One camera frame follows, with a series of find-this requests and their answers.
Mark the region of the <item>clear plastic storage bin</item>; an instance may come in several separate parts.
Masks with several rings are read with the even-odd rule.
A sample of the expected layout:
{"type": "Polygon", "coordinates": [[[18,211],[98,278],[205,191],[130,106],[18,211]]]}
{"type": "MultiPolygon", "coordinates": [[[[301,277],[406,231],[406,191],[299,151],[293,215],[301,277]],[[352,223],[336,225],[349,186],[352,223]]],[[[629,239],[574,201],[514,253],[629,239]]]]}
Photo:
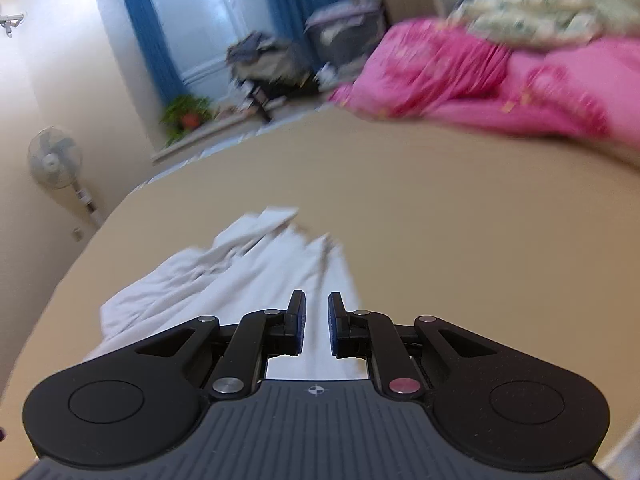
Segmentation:
{"type": "Polygon", "coordinates": [[[318,9],[305,34],[322,64],[341,67],[370,55],[386,33],[381,3],[342,0],[318,9]]]}

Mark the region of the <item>wall socket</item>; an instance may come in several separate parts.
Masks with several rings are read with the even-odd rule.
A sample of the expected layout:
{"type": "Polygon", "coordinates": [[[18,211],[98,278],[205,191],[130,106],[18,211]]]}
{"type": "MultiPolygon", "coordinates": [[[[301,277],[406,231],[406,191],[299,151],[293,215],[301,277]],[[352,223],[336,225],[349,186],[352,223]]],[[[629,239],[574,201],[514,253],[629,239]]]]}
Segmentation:
{"type": "Polygon", "coordinates": [[[79,228],[73,229],[72,235],[74,240],[76,240],[76,242],[79,242],[84,238],[84,232],[82,232],[82,229],[79,229],[79,228]]]}

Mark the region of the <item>window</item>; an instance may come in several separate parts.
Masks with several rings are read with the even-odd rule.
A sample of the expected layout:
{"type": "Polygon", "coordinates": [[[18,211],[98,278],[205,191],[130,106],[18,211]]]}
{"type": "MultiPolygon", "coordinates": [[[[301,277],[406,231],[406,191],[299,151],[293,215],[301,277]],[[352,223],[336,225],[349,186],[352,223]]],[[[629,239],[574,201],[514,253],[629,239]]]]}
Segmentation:
{"type": "Polygon", "coordinates": [[[233,91],[228,47],[252,32],[276,32],[267,0],[152,0],[186,88],[221,100],[233,91]]]}

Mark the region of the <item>beige bed mattress cover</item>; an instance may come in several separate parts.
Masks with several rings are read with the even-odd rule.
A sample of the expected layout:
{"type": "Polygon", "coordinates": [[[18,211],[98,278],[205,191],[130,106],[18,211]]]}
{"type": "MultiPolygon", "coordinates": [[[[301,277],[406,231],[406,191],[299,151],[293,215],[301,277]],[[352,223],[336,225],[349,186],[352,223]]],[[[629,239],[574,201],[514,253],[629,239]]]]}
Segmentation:
{"type": "Polygon", "coordinates": [[[587,377],[612,414],[599,462],[622,446],[639,416],[638,159],[329,107],[191,162],[111,213],[14,366],[3,478],[35,458],[26,396],[100,342],[102,304],[268,206],[342,243],[363,307],[399,323],[436,315],[587,377]]]}

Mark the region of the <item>pink quilt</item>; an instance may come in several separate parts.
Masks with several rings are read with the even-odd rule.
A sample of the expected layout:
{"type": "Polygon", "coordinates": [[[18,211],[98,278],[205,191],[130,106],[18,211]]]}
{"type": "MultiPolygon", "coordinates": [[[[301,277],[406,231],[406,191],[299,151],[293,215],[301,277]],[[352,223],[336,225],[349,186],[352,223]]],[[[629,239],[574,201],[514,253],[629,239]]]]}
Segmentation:
{"type": "Polygon", "coordinates": [[[393,26],[331,102],[378,119],[428,118],[516,136],[639,147],[639,43],[605,37],[510,49],[443,20],[393,26]]]}

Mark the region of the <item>floral cream blanket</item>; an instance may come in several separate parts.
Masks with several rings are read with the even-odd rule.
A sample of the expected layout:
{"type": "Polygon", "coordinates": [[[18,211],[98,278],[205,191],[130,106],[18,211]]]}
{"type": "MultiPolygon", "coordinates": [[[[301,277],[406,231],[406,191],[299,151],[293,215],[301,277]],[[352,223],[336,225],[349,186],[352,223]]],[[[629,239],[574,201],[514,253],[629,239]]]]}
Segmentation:
{"type": "Polygon", "coordinates": [[[496,44],[549,51],[638,37],[639,0],[461,0],[448,21],[496,44]]]}

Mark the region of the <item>potted green plant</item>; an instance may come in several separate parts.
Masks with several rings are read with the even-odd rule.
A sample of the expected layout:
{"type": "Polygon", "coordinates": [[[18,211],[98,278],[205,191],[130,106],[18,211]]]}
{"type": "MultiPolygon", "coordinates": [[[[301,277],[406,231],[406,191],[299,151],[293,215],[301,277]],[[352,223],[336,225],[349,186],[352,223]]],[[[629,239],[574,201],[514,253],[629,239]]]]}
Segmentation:
{"type": "Polygon", "coordinates": [[[165,108],[160,123],[166,127],[166,148],[181,141],[194,130],[214,118],[212,102],[205,96],[183,94],[173,99],[165,108]]]}

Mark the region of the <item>white standing fan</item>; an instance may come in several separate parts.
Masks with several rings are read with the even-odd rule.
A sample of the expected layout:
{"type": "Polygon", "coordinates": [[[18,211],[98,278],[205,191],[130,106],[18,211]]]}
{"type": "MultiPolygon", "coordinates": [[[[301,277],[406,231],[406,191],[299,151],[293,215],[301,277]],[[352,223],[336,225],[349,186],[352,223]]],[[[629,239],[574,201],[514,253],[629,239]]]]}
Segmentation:
{"type": "Polygon", "coordinates": [[[45,188],[71,188],[99,228],[103,218],[88,188],[80,182],[82,151],[64,129],[51,126],[40,130],[27,149],[27,165],[32,177],[45,188]]]}

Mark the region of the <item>left blue curtain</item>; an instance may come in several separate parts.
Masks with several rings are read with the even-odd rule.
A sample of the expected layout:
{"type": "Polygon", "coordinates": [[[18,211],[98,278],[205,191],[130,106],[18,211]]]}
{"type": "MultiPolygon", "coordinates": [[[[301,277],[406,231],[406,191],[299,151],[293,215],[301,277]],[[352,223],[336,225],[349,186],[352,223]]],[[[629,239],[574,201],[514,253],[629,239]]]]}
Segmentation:
{"type": "Polygon", "coordinates": [[[124,0],[134,34],[164,107],[188,93],[171,58],[152,0],[124,0]]]}

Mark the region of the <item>white shirt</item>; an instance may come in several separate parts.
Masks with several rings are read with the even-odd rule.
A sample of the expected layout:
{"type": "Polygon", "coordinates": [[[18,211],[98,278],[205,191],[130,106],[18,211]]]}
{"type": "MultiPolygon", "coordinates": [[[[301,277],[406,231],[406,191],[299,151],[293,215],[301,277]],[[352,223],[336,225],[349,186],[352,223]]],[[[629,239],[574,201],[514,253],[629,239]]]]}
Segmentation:
{"type": "Polygon", "coordinates": [[[356,310],[359,298],[342,245],[329,235],[311,240],[293,222],[294,208],[244,214],[220,232],[211,248],[186,248],[118,292],[100,309],[97,358],[202,315],[224,325],[244,314],[283,310],[292,292],[306,295],[303,351],[269,361],[267,378],[344,380],[367,377],[356,358],[330,349],[328,300],[339,292],[356,310]]]}

